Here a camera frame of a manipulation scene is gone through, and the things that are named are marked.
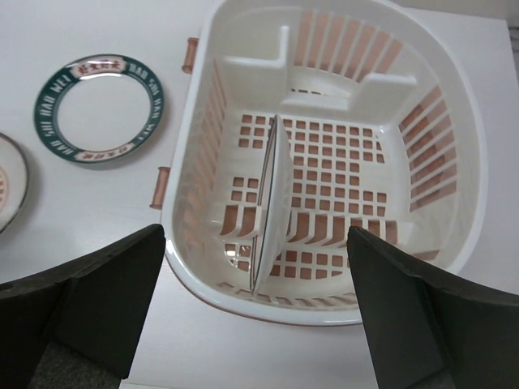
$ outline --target dish rack handle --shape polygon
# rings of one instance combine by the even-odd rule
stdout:
[[[170,168],[161,166],[157,176],[157,183],[155,184],[155,191],[153,192],[152,203],[149,204],[150,208],[162,209],[164,202],[165,188],[168,186]]]
[[[187,50],[184,63],[182,65],[182,71],[187,74],[193,72],[193,66],[195,65],[196,50],[198,49],[198,38],[187,39]]]

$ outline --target plate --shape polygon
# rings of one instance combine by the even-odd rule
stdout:
[[[34,125],[41,142],[81,164],[116,160],[152,135],[164,111],[164,91],[142,62],[116,54],[81,58],[41,89]]]
[[[264,231],[252,240],[250,288],[254,295],[264,284],[283,250],[290,224],[294,164],[285,126],[273,119],[259,184],[258,208],[265,209]]]
[[[11,138],[0,133],[0,233],[22,207],[27,195],[28,179],[24,154]]]

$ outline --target white table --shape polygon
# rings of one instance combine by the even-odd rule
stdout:
[[[0,282],[99,249],[159,220],[149,208],[157,167],[174,151],[190,76],[180,71],[212,0],[4,0],[0,6],[0,131],[29,156],[30,194],[0,235]],[[519,92],[504,21],[411,11],[457,54],[487,131],[491,186],[483,233],[461,275],[519,293]],[[169,97],[164,128],[134,155],[86,169],[58,159],[32,126],[39,89],[59,67],[93,53],[145,62]],[[130,383],[162,387],[374,388],[361,326],[302,328],[215,310],[163,264]]]

